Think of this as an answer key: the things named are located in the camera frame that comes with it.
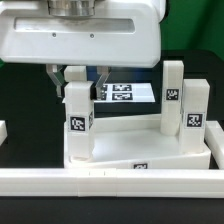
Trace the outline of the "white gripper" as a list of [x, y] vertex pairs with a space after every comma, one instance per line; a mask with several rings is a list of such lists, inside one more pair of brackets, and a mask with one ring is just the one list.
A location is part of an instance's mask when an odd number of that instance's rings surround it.
[[93, 0], [87, 14], [59, 0], [0, 0], [0, 60], [47, 64], [62, 97], [62, 65], [98, 66], [96, 99], [113, 67], [155, 66], [166, 0]]

